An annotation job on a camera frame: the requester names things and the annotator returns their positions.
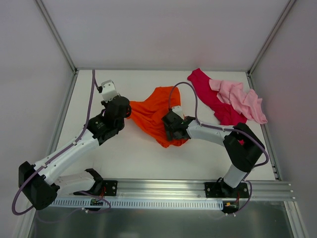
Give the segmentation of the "orange t shirt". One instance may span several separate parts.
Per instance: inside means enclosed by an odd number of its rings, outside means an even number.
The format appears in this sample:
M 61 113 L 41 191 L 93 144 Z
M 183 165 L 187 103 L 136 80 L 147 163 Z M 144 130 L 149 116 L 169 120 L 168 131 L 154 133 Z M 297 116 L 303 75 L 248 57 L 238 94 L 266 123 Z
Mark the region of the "orange t shirt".
M 187 139 L 169 141 L 162 121 L 169 111 L 169 106 L 180 105 L 181 96 L 177 88 L 157 87 L 146 100 L 130 102 L 132 112 L 128 118 L 162 147 L 181 146 L 187 142 Z

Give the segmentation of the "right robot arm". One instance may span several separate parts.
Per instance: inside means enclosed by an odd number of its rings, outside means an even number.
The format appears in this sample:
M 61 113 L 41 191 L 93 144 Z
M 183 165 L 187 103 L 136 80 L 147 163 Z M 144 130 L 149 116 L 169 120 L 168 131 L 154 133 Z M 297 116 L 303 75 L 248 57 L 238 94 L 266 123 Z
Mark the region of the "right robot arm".
M 255 167 L 265 152 L 264 145 L 244 123 L 236 126 L 217 126 L 199 122 L 195 117 L 181 117 L 173 110 L 162 118 L 167 139 L 200 139 L 223 146 L 231 161 L 227 173 L 216 182 L 207 196 L 231 198 L 237 194 L 240 183 Z

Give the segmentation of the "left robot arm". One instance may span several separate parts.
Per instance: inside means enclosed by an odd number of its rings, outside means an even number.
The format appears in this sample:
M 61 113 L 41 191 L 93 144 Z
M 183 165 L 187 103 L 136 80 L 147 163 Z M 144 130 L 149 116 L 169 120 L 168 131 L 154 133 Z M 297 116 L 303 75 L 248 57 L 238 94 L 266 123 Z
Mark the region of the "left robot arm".
M 36 210 L 48 207 L 59 194 L 79 194 L 82 191 L 96 196 L 105 194 L 104 179 L 94 169 L 85 169 L 73 176 L 61 176 L 79 158 L 123 130 L 124 120 L 132 112 L 129 100 L 116 96 L 103 105 L 105 109 L 89 119 L 68 145 L 33 165 L 24 162 L 19 166 L 19 188 Z

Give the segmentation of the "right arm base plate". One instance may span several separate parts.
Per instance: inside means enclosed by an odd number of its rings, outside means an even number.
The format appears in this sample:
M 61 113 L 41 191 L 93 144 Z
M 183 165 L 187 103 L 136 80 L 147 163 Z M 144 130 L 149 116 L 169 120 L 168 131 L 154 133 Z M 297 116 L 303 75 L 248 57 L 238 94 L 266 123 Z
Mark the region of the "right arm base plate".
M 246 183 L 241 182 L 236 188 L 231 188 L 225 182 L 205 182 L 206 198 L 249 198 L 249 189 Z

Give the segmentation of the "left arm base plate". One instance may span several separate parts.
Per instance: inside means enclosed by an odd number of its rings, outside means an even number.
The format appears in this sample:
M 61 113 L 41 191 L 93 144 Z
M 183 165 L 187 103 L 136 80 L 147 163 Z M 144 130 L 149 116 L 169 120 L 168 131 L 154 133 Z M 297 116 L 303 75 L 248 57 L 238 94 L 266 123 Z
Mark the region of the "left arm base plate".
M 103 180 L 99 196 L 116 196 L 117 186 L 118 181 L 116 180 Z

